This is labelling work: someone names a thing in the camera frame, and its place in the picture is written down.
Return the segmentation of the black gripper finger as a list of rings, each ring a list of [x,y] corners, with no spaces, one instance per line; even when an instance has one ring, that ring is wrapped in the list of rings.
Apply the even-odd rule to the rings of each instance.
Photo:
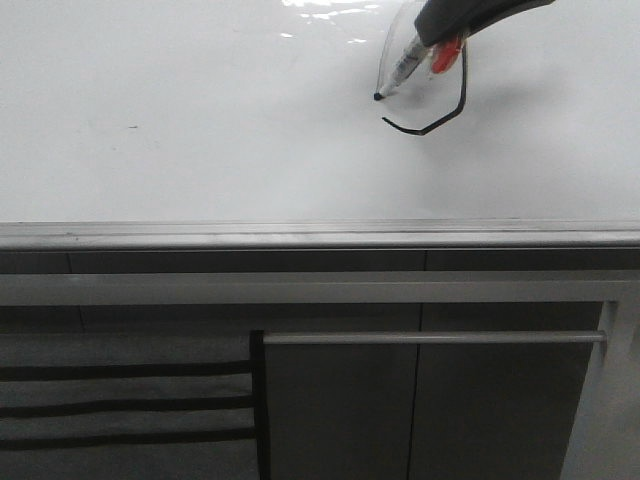
[[[467,31],[474,35],[513,15],[550,5],[554,0],[430,0],[414,26],[424,46]]]

